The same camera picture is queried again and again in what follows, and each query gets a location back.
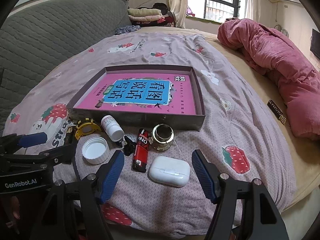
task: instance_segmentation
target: gold metal jar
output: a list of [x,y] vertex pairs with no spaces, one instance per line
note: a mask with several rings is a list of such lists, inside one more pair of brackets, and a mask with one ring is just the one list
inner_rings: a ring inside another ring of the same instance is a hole
[[174,132],[169,125],[158,124],[151,132],[150,145],[158,151],[166,151],[173,143]]

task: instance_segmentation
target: window sill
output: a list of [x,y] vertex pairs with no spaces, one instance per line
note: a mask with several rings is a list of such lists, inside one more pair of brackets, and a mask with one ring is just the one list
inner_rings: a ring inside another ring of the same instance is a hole
[[191,20],[195,20],[195,21],[199,21],[199,22],[204,22],[204,23],[218,24],[218,25],[221,25],[221,24],[222,24],[222,23],[220,23],[220,22],[216,22],[216,21],[212,21],[212,20],[207,20],[207,19],[202,19],[202,18],[197,18],[197,17],[193,17],[193,16],[186,16],[186,19],[191,19]]

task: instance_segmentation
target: pink blanket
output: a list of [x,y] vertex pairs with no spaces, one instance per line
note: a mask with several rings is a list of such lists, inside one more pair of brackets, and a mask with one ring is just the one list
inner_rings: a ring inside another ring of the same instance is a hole
[[231,49],[239,49],[250,67],[276,83],[295,136],[319,139],[320,75],[289,38],[276,29],[242,19],[222,24],[218,39]]

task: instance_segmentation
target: red lighter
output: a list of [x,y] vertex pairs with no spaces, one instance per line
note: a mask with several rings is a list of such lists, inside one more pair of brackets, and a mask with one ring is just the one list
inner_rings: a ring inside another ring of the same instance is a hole
[[137,146],[133,156],[132,168],[135,171],[146,172],[147,160],[148,160],[148,146],[149,146],[149,132],[145,129],[140,129]]

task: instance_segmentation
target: blue gripper pad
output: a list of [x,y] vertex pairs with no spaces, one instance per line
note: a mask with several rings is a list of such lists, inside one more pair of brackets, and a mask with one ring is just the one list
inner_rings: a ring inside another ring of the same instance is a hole
[[105,203],[108,199],[111,198],[123,166],[124,154],[120,152],[102,183],[102,191],[99,198],[101,203]]
[[196,175],[201,184],[205,197],[207,199],[210,199],[211,202],[214,202],[217,199],[217,196],[214,191],[213,180],[209,175],[209,173],[207,172],[204,164],[202,163],[196,151],[192,153],[191,160],[192,160],[192,166],[196,172]]
[[18,145],[22,148],[28,148],[47,142],[47,134],[44,132],[24,135],[20,138]]

